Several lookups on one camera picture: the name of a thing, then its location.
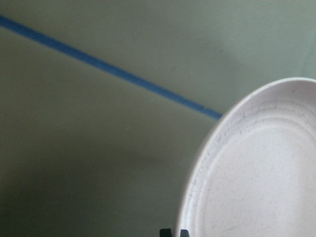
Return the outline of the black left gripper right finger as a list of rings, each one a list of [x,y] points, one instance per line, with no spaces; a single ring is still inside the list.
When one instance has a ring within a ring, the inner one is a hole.
[[[185,229],[180,230],[180,237],[189,237],[189,231]]]

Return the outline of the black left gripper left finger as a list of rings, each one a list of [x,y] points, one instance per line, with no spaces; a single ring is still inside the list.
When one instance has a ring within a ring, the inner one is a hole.
[[[160,229],[159,237],[172,237],[171,229]]]

